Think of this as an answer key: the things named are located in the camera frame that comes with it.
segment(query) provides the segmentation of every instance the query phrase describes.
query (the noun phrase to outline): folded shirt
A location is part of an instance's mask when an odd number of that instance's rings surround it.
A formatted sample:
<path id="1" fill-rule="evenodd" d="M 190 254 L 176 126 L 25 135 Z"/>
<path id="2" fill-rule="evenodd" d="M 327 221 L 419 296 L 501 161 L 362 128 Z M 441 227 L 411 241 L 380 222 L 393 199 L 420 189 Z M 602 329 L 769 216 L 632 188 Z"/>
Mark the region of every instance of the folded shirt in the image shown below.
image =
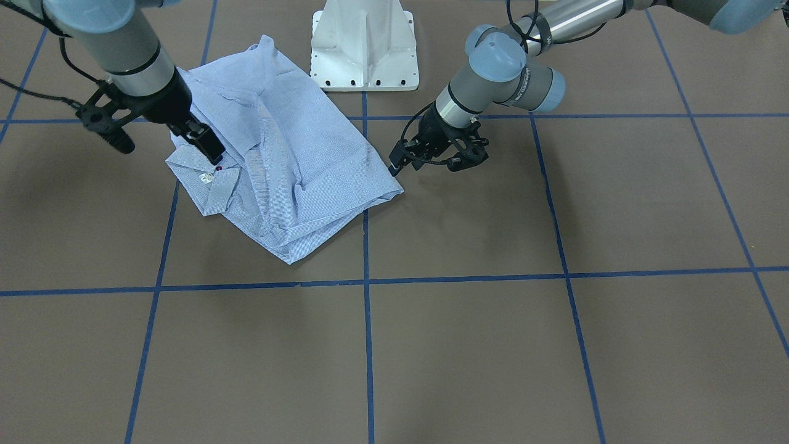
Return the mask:
<path id="1" fill-rule="evenodd" d="M 288 264 L 402 192 L 376 150 L 270 37 L 180 72 L 192 113 L 226 152 L 217 170 L 173 136 L 167 165 L 203 216 L 221 213 Z"/>

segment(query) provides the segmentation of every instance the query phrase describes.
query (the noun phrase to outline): white plastic base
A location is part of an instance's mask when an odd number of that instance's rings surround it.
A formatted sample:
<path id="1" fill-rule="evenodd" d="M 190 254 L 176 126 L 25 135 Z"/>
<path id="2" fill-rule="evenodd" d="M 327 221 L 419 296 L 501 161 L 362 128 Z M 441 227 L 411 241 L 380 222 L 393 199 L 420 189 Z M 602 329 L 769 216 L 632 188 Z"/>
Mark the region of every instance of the white plastic base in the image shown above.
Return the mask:
<path id="1" fill-rule="evenodd" d="M 328 0 L 312 16 L 312 79 L 334 92 L 416 89 L 413 14 L 403 11 L 399 0 L 367 0 L 355 10 L 343 10 L 341 1 Z M 344 4 L 352 5 L 353 0 Z"/>

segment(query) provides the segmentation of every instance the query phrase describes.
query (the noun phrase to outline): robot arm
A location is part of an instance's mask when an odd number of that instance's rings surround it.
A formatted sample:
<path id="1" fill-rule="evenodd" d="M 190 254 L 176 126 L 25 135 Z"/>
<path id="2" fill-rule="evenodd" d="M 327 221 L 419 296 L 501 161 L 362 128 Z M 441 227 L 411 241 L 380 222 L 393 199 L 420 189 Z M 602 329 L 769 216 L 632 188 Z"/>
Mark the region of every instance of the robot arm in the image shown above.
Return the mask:
<path id="1" fill-rule="evenodd" d="M 134 144 L 122 127 L 142 116 L 167 125 L 212 164 L 219 163 L 224 147 L 213 130 L 190 112 L 192 94 L 140 11 L 172 0 L 43 0 L 38 7 L 23 0 L 15 3 L 79 40 L 107 72 L 109 81 L 99 81 L 96 93 L 77 110 L 87 129 L 129 153 Z M 99 107 L 103 96 L 110 102 Z M 121 109 L 130 113 L 114 120 Z"/>
<path id="2" fill-rule="evenodd" d="M 546 112 L 564 97 L 562 75 L 534 57 L 632 9 L 669 6 L 711 29 L 737 34 L 762 22 L 782 3 L 785 0 L 567 0 L 500 28 L 483 24 L 466 40 L 468 62 L 424 109 L 417 135 L 410 141 L 401 137 L 395 145 L 389 171 L 397 175 L 408 164 L 416 170 L 442 164 L 450 171 L 481 164 L 488 158 L 488 141 L 479 136 L 477 116 L 485 108 L 497 103 Z M 456 154 L 432 160 L 450 145 Z"/>

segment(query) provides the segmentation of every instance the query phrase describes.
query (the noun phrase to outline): blue grid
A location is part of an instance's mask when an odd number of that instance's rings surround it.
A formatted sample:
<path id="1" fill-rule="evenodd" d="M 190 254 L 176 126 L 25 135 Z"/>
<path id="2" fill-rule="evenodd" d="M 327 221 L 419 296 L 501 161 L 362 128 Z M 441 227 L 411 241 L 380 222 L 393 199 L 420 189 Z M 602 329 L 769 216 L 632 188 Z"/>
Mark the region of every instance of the blue grid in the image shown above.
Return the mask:
<path id="1" fill-rule="evenodd" d="M 217 10 L 218 0 L 213 0 L 211 5 L 211 16 L 208 23 L 208 30 L 206 33 L 204 50 L 200 64 L 205 64 L 208 58 L 208 49 L 211 44 L 211 34 L 215 22 L 215 15 Z M 739 118 L 739 119 L 763 119 L 763 118 L 789 118 L 789 113 L 719 113 L 719 114 L 694 114 L 679 79 L 674 70 L 671 60 L 660 38 L 660 33 L 657 26 L 649 13 L 645 11 L 649 20 L 652 31 L 655 35 L 657 43 L 663 54 L 671 76 L 675 82 L 676 88 L 685 106 L 685 114 L 577 114 L 577 115 L 534 115 L 534 114 L 521 114 L 521 115 L 482 115 L 481 119 L 521 119 L 528 121 L 533 130 L 534 143 L 537 149 L 537 156 L 540 162 L 540 171 L 543 175 L 545 182 L 545 193 L 548 199 L 548 207 L 551 211 L 556 245 L 559 252 L 559 257 L 562 263 L 562 273 L 542 273 L 542 274 L 521 274 L 521 275 L 496 275 L 496 276 L 462 276 L 462 277 L 407 277 L 407 278 L 386 278 L 386 279 L 371 279 L 369 276 L 369 224 L 368 212 L 365 211 L 363 219 L 363 249 L 364 249 L 364 278 L 361 280 L 314 280 L 314 281 L 293 281 L 293 282 L 273 282 L 273 283 L 245 283 L 245 284 L 210 284 L 210 285 L 163 285 L 163 276 L 166 268 L 167 251 L 170 246 L 170 237 L 173 231 L 174 218 L 176 208 L 178 206 L 178 182 L 176 181 L 173 199 L 170 206 L 170 216 L 167 222 L 167 229 L 164 236 L 163 248 L 161 254 L 161 262 L 159 264 L 159 271 L 156 277 L 156 283 L 153 286 L 140 286 L 140 287 L 112 287 L 112 288 L 58 288 L 58 289 L 40 289 L 40 290 L 9 290 L 0 291 L 0 297 L 18 297 L 18 296 L 46 296 L 46 295 L 90 295 L 90 294 L 107 294 L 107 293 L 133 293 L 133 292 L 150 292 L 153 294 L 151 300 L 151 309 L 148 316 L 148 325 L 145 332 L 144 346 L 140 357 L 140 366 L 137 373 L 136 384 L 133 392 L 132 406 L 129 411 L 129 422 L 125 434 L 125 444 L 130 444 L 132 441 L 134 423 L 136 419 L 136 411 L 139 404 L 140 393 L 142 390 L 145 367 L 148 359 L 148 351 L 150 348 L 153 328 L 155 325 L 156 309 L 159 303 L 159 297 L 164 292 L 195 292 L 195 291 L 211 291 L 211 290 L 240 290 L 240 289 L 263 289 L 263 288 L 294 288 L 294 287 L 330 287 L 330 286 L 361 286 L 364 289 L 364 310 L 365 310 L 365 348 L 366 348 L 366 367 L 367 367 L 367 406 L 368 406 L 368 440 L 371 444 L 375 441 L 375 415 L 374 415 L 374 398 L 373 398 L 373 360 L 372 360 L 372 324 L 371 324 L 371 301 L 370 301 L 370 287 L 373 285 L 382 284 L 416 284 L 416 283 L 450 283 L 450 282 L 480 282 L 480 281 L 518 281 L 518 280 L 564 280 L 567 288 L 567 296 L 570 303 L 570 309 L 575 324 L 576 336 L 578 339 L 579 352 L 581 354 L 581 361 L 584 366 L 585 376 L 589 388 L 589 396 L 592 402 L 593 414 L 595 416 L 598 436 L 601 444 L 605 444 L 606 438 L 603 427 L 603 420 L 596 400 L 596 393 L 594 389 L 593 373 L 589 365 L 589 359 L 586 354 L 585 342 L 583 331 L 581 328 L 581 319 L 578 315 L 578 310 L 575 305 L 575 298 L 572 288 L 572 280 L 575 279 L 590 279 L 590 278 L 605 278 L 605 277 L 657 277 L 657 276 L 682 276 L 682 275 L 711 275 L 711 274 L 732 274 L 732 273 L 748 273 L 753 276 L 759 288 L 765 307 L 772 319 L 772 323 L 776 329 L 776 333 L 781 340 L 783 349 L 789 357 L 789 344 L 783 333 L 781 325 L 776 317 L 772 304 L 761 282 L 760 275 L 762 273 L 778 273 L 789 272 L 789 265 L 786 266 L 768 266 L 757 267 L 753 258 L 750 255 L 745 243 L 744 236 L 739 228 L 735 214 L 731 209 L 724 188 L 718 178 L 715 166 L 707 150 L 704 138 L 698 129 L 696 119 L 718 119 L 718 118 Z M 21 81 L 21 86 L 25 86 L 28 77 L 36 63 L 39 52 L 43 45 L 43 41 L 47 35 L 44 30 L 41 33 L 39 42 L 33 52 L 30 63 L 25 70 L 24 77 Z M 0 120 L 2 129 L 0 130 L 0 141 L 6 135 L 6 132 L 12 124 L 73 124 L 80 123 L 77 119 L 14 119 L 13 114 L 17 108 L 21 94 L 18 93 L 14 97 L 14 101 L 9 109 L 8 115 L 5 119 Z M 362 114 L 358 116 L 348 116 L 351 121 L 361 121 L 362 133 L 365 137 L 368 136 L 368 122 L 378 120 L 407 120 L 410 116 L 407 115 L 391 115 L 391 116 L 370 116 L 367 115 L 367 94 L 361 94 Z M 542 154 L 540 138 L 537 130 L 537 121 L 541 119 L 676 119 L 688 118 L 693 125 L 698 143 L 705 159 L 715 180 L 715 184 L 720 193 L 721 199 L 726 207 L 728 216 L 731 220 L 732 226 L 737 234 L 742 251 L 746 256 L 748 267 L 735 267 L 735 268 L 712 268 L 712 269 L 668 269 L 668 270 L 633 270 L 633 271 L 616 271 L 616 272 L 598 272 L 598 273 L 571 273 L 567 266 L 567 260 L 564 254 L 562 245 L 562 236 L 559 229 L 559 222 L 556 217 L 554 201 L 551 195 L 550 182 L 548 180 L 548 173 L 545 167 L 545 161 Z M 143 119 L 137 119 L 136 122 L 143 122 Z"/>

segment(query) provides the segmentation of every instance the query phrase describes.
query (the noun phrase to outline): clothing tag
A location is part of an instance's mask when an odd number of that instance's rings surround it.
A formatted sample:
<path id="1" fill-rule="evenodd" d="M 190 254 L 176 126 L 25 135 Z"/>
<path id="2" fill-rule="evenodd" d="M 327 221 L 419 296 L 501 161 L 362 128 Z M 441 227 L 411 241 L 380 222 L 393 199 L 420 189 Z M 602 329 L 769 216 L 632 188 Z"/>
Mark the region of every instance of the clothing tag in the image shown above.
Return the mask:
<path id="1" fill-rule="evenodd" d="M 203 185 L 208 185 L 214 182 L 214 175 L 212 173 L 203 173 L 200 175 L 200 180 L 203 182 Z"/>

